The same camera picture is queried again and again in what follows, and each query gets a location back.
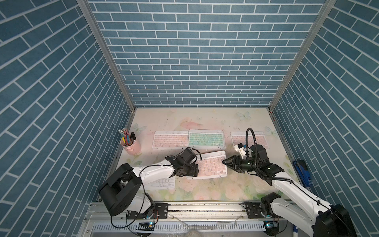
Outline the pink keyboard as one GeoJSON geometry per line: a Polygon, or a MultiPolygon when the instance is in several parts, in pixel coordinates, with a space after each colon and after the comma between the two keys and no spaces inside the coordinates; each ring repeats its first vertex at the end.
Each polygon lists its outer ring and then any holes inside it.
{"type": "MultiPolygon", "coordinates": [[[[265,149],[269,149],[263,132],[255,132],[255,137],[258,145],[262,145],[265,149]]],[[[234,146],[239,143],[242,143],[244,146],[246,145],[245,132],[231,132],[231,139],[234,146]]],[[[249,146],[254,146],[254,138],[252,137],[251,133],[248,135],[248,144],[249,146]]]]}
{"type": "Polygon", "coordinates": [[[188,131],[156,131],[152,148],[157,150],[184,149],[188,144],[188,131]]]}
{"type": "Polygon", "coordinates": [[[202,161],[197,161],[198,175],[197,177],[186,176],[189,180],[212,179],[227,177],[227,167],[222,163],[226,159],[225,151],[217,151],[202,154],[202,161]]]}

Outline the green key keyboard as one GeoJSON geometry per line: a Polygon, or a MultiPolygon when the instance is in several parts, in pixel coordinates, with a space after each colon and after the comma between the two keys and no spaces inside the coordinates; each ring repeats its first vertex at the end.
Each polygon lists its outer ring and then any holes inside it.
{"type": "Polygon", "coordinates": [[[218,149],[226,148],[224,132],[222,130],[189,130],[189,146],[197,149],[218,149]]]}

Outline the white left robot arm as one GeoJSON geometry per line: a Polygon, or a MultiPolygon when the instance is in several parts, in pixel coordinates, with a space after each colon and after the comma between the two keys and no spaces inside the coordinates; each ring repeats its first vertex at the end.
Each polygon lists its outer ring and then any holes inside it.
{"type": "Polygon", "coordinates": [[[196,155],[187,154],[167,156],[159,163],[142,167],[123,164],[101,185],[99,195],[111,217],[125,210],[150,212],[153,201],[146,193],[146,185],[173,176],[196,177],[196,161],[196,155]]]}

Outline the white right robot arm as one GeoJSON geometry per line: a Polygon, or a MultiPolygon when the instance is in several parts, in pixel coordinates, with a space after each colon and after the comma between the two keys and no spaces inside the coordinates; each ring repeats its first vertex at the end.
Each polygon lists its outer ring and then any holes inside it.
{"type": "Polygon", "coordinates": [[[259,158],[243,159],[235,155],[222,161],[238,172],[250,172],[290,198],[277,193],[261,199],[260,211],[265,218],[282,217],[310,237],[355,237],[357,235],[348,211],[340,204],[332,205],[294,181],[280,166],[261,162],[259,158]]]}

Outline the white key keyboard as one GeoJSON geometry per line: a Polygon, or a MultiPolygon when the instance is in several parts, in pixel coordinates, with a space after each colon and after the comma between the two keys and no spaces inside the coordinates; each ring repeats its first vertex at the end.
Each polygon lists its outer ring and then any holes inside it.
{"type": "Polygon", "coordinates": [[[146,190],[170,190],[176,187],[176,178],[163,178],[144,185],[146,190]]]}

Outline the pink pen holder cup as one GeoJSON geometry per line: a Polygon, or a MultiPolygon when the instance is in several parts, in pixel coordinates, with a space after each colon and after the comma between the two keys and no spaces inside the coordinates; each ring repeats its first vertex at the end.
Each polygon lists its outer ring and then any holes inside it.
{"type": "Polygon", "coordinates": [[[142,148],[138,140],[134,140],[133,144],[127,146],[124,142],[124,139],[121,139],[120,144],[124,148],[124,150],[131,156],[136,156],[141,153],[142,148]]]}

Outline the coloured pens bundle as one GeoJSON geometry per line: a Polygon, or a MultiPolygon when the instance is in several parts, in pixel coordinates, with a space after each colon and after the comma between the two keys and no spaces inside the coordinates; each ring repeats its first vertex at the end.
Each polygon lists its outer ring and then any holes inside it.
{"type": "Polygon", "coordinates": [[[119,129],[118,132],[122,135],[122,140],[126,146],[130,146],[136,141],[134,132],[129,133],[126,128],[119,129]]]}

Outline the blue stapler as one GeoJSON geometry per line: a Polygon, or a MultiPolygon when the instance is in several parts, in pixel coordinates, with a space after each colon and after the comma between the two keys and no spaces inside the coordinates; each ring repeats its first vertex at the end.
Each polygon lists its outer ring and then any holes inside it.
{"type": "Polygon", "coordinates": [[[312,185],[311,175],[304,160],[293,161],[293,165],[304,187],[310,189],[312,185]]]}

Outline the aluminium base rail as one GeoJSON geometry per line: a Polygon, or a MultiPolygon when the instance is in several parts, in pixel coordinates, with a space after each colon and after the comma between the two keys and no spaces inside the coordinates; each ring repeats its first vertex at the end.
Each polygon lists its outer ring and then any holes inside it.
{"type": "Polygon", "coordinates": [[[94,202],[80,237],[296,237],[293,225],[281,217],[265,219],[259,200],[157,201],[155,214],[142,219],[133,212],[111,217],[94,202]]]}

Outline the aluminium corner post right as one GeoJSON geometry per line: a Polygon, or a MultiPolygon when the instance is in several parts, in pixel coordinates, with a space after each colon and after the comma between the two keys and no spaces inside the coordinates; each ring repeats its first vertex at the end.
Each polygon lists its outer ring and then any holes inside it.
{"type": "Polygon", "coordinates": [[[335,5],[336,0],[326,0],[323,6],[320,9],[320,12],[315,20],[315,22],[312,24],[304,42],[302,43],[299,52],[296,54],[293,63],[288,69],[288,72],[286,76],[283,78],[283,81],[281,85],[279,86],[273,100],[271,101],[268,111],[273,112],[277,104],[279,103],[279,100],[283,93],[285,92],[287,86],[291,82],[295,72],[299,68],[302,60],[304,59],[305,55],[307,54],[308,50],[310,49],[315,37],[317,36],[317,33],[321,29],[323,23],[325,22],[327,16],[331,12],[333,6],[335,5]]]}

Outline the aluminium corner post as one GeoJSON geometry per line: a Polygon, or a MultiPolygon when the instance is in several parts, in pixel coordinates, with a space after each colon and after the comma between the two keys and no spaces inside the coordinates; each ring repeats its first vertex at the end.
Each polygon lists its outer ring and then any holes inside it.
{"type": "Polygon", "coordinates": [[[89,5],[89,2],[88,1],[85,1],[85,0],[77,0],[78,2],[78,5],[94,35],[94,38],[96,39],[101,51],[103,52],[103,55],[106,59],[106,62],[128,104],[128,106],[131,108],[131,111],[134,113],[136,108],[135,108],[135,105],[132,101],[132,99],[130,98],[129,96],[129,93],[127,91],[127,88],[125,86],[125,83],[121,77],[121,74],[116,66],[116,63],[112,57],[112,54],[107,46],[107,43],[102,35],[102,32],[98,26],[98,23],[94,17],[94,14],[90,8],[90,5],[89,5]]]}
{"type": "Polygon", "coordinates": [[[293,63],[288,69],[288,72],[286,76],[283,78],[283,81],[281,85],[279,86],[273,100],[271,101],[268,111],[273,112],[277,104],[279,103],[279,100],[283,93],[285,92],[287,86],[291,82],[295,72],[299,68],[302,60],[304,59],[305,55],[307,54],[308,50],[310,49],[315,37],[317,36],[317,33],[321,29],[323,23],[325,22],[327,16],[331,12],[333,6],[335,5],[336,0],[326,0],[323,6],[320,9],[320,12],[315,20],[315,22],[312,24],[304,42],[302,43],[299,52],[296,54],[293,63]]]}

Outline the aluminium corner post left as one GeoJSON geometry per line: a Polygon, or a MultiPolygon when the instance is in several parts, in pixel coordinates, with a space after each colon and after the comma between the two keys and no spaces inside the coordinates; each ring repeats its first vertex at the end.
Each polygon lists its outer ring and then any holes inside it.
{"type": "Polygon", "coordinates": [[[88,1],[85,1],[85,0],[77,0],[78,2],[78,5],[94,35],[94,38],[96,39],[101,51],[103,52],[103,55],[106,59],[106,62],[128,104],[128,106],[131,108],[131,111],[134,113],[136,108],[135,108],[135,105],[132,101],[132,99],[130,98],[129,96],[129,93],[127,91],[127,88],[125,86],[125,83],[121,77],[121,74],[116,66],[116,63],[112,57],[112,54],[107,46],[107,43],[102,35],[102,32],[98,26],[98,23],[94,17],[94,14],[90,8],[90,5],[89,5],[89,2],[88,1]]]}

